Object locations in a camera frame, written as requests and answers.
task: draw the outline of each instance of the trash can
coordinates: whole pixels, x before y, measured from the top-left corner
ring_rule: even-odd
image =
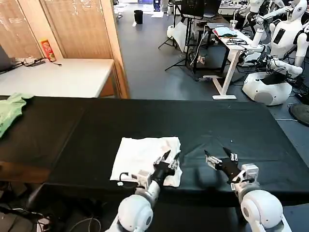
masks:
[[[135,10],[134,11],[134,19],[137,24],[143,24],[143,11]]]

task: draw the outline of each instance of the laptop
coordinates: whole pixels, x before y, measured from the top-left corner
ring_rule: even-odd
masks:
[[[222,27],[229,27],[230,24],[229,23],[208,23],[207,26],[210,29],[215,29],[215,28],[222,28]]]
[[[8,70],[12,66],[12,59],[8,57],[4,49],[0,46],[0,72]]]

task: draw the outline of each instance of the red can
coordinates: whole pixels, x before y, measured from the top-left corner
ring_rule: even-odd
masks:
[[[56,61],[56,57],[54,55],[54,52],[52,50],[52,47],[50,46],[48,40],[41,40],[42,48],[45,52],[46,58],[48,58],[51,62]]]

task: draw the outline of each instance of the black tablecloth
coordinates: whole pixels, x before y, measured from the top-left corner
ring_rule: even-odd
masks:
[[[0,160],[51,168],[90,99],[26,99],[27,104],[0,138]]]
[[[74,101],[80,100],[63,99],[63,107]],[[283,204],[309,202],[308,167],[268,109],[253,102],[92,99],[46,185],[77,196],[123,197],[133,190],[109,180],[122,137],[168,136],[182,144],[183,175],[179,188],[163,189],[162,200],[238,205],[224,174],[205,163],[204,149],[224,158],[225,146],[238,153],[240,164],[256,164],[261,188]]]

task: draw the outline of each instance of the white table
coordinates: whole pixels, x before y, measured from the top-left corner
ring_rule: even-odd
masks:
[[[21,66],[0,75],[0,95],[96,98],[108,79],[113,59],[46,60],[35,67]]]
[[[205,76],[203,76],[203,78],[212,78],[212,81],[213,81],[214,85],[216,86],[216,88],[217,88],[217,90],[220,94],[220,95],[214,95],[212,97],[214,100],[236,99],[235,95],[227,95],[226,92],[227,92],[228,86],[231,82],[231,79],[233,77],[240,52],[244,51],[245,48],[247,50],[251,50],[251,51],[262,51],[263,50],[263,46],[260,45],[260,44],[257,47],[251,47],[250,44],[252,43],[252,40],[250,38],[245,36],[239,30],[235,30],[235,32],[237,33],[237,38],[245,40],[249,45],[242,45],[242,46],[228,45],[228,44],[226,44],[226,42],[229,40],[229,38],[221,38],[221,37],[217,36],[217,34],[214,32],[215,36],[217,36],[224,43],[224,45],[229,49],[229,55],[232,55],[232,57],[233,57],[232,60],[231,60],[230,67],[227,71],[223,86],[221,86],[220,83],[218,82],[218,78],[221,78],[221,77],[218,77],[218,76],[215,76],[215,75],[205,75]]]

